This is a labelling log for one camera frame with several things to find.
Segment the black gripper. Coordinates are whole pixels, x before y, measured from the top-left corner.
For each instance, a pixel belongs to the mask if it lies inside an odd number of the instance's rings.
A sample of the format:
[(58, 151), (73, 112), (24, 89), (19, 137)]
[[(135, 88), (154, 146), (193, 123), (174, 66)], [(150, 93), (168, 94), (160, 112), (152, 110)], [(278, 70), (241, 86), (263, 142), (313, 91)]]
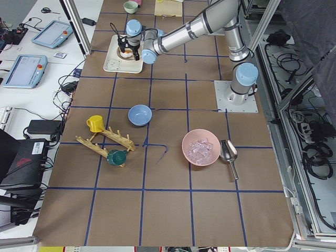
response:
[(139, 48), (140, 48), (140, 35), (136, 36), (120, 36), (118, 35), (118, 46), (121, 51), (124, 52), (126, 48), (130, 48), (135, 56), (135, 61), (140, 60)]

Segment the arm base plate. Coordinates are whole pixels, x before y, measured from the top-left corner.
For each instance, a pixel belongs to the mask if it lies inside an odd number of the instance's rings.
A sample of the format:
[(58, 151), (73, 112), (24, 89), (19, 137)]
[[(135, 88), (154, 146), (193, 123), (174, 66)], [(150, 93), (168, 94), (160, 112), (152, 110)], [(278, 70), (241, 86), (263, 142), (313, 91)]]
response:
[(215, 80), (215, 96), (219, 112), (258, 113), (255, 95), (251, 92), (243, 95), (236, 94), (231, 89), (232, 81)]

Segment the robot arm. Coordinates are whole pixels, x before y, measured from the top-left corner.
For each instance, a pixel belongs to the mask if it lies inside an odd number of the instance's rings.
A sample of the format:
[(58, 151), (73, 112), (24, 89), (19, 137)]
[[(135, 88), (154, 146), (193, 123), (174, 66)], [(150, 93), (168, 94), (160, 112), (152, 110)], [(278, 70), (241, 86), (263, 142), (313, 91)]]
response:
[(233, 80), (224, 92), (224, 97), (233, 105), (242, 105), (247, 101), (259, 72), (254, 64), (247, 62), (251, 52), (240, 33), (239, 3), (214, 1), (191, 21), (167, 34), (159, 29), (144, 29), (138, 20), (132, 19), (127, 23), (127, 34), (118, 36), (118, 47), (122, 53), (130, 49), (135, 60), (142, 59), (146, 64), (153, 64), (159, 55), (222, 29), (230, 51), (229, 58), (236, 63)]

